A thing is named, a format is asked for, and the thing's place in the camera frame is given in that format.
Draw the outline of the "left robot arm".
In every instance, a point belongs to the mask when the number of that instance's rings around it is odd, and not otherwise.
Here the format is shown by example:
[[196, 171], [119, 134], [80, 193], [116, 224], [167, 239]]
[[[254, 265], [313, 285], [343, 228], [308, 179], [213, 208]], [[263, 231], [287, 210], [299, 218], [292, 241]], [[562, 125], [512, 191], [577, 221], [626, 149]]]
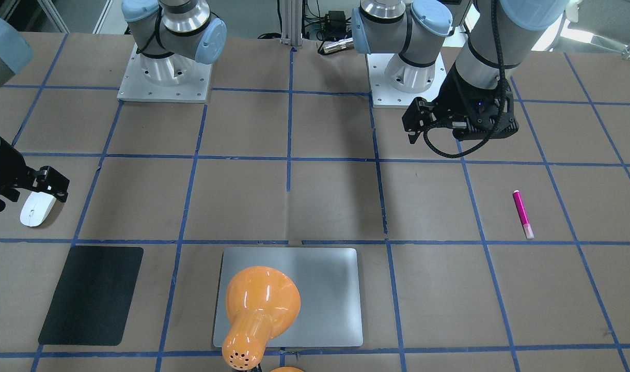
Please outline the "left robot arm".
[[508, 78], [525, 61], [544, 31], [565, 11], [566, 1], [477, 1], [479, 19], [434, 99], [429, 89], [453, 15], [439, 1], [362, 1], [351, 15], [354, 48], [360, 54], [391, 54], [391, 86], [416, 94], [402, 123], [409, 142], [450, 129], [457, 141], [479, 146], [517, 133]]

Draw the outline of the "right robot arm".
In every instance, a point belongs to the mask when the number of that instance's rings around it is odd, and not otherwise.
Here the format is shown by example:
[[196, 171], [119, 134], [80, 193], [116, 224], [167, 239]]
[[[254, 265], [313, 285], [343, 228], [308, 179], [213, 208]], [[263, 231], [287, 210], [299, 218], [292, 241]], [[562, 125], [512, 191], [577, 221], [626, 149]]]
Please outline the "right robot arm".
[[[207, 1], [123, 1], [121, 12], [135, 40], [118, 97], [128, 102], [203, 103], [212, 64], [223, 52], [227, 26]], [[32, 61], [24, 36], [0, 18], [0, 89]], [[3, 103], [4, 116], [20, 118]], [[70, 181], [55, 168], [29, 167], [0, 135], [0, 212], [20, 190], [66, 202]]]

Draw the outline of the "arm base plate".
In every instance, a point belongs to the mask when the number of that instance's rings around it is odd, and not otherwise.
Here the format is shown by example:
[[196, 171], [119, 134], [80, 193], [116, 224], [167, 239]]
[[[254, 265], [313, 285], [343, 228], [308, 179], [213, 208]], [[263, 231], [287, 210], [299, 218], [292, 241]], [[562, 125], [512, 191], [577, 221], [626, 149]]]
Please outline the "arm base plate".
[[173, 55], [152, 59], [133, 46], [117, 99], [145, 103], [206, 103], [211, 65]]
[[397, 54], [367, 54], [366, 59], [374, 108], [407, 108], [416, 97], [433, 101], [447, 75], [441, 54], [426, 68], [407, 65]]

